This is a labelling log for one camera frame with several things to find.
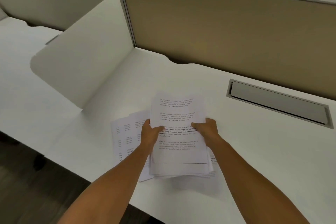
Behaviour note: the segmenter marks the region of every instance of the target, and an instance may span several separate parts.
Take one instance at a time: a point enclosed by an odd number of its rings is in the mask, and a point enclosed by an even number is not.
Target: white desk
[[[336,132],[226,97],[229,79],[327,104],[336,102],[196,64],[178,65],[135,48],[86,108],[63,131],[46,157],[94,181],[114,166],[110,122],[150,107],[157,90],[200,93],[218,130],[253,167],[278,186],[313,223],[336,219]],[[178,191],[168,180],[138,183],[131,204],[169,223],[244,223],[226,186],[215,197]]]
[[[61,31],[0,21],[0,131],[44,154],[79,114],[76,107],[30,69],[30,59]]]

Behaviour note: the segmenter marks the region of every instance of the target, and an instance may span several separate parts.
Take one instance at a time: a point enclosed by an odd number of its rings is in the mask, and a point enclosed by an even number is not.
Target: hand
[[[191,123],[191,126],[195,128],[204,137],[206,145],[210,148],[214,147],[216,143],[223,141],[218,134],[216,121],[210,118],[205,118],[205,123]]]
[[[141,142],[140,145],[145,146],[146,148],[150,148],[153,150],[154,144],[158,139],[159,133],[165,129],[164,126],[152,128],[149,123],[150,119],[147,119],[145,123],[142,125],[141,129]]]

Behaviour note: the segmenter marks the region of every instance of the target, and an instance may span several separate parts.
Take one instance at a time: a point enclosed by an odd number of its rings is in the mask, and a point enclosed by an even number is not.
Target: desk divider panel
[[[139,48],[336,100],[334,5],[302,0],[126,0],[126,5]]]

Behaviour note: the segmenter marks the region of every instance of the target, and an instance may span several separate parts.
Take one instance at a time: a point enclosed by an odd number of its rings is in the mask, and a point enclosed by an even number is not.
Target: dark floor
[[[10,141],[0,132],[1,224],[57,223],[90,183],[49,160],[35,171],[37,153]],[[128,205],[120,223],[147,223],[148,219],[148,214]]]

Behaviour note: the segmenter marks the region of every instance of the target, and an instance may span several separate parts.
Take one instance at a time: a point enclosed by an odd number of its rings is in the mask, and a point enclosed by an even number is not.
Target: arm
[[[145,165],[159,132],[146,120],[141,130],[141,143],[127,158],[107,171],[74,201],[58,224],[118,224]]]
[[[191,125],[201,133],[214,153],[247,224],[309,224],[284,193],[219,136],[215,120],[207,118],[206,123]]]

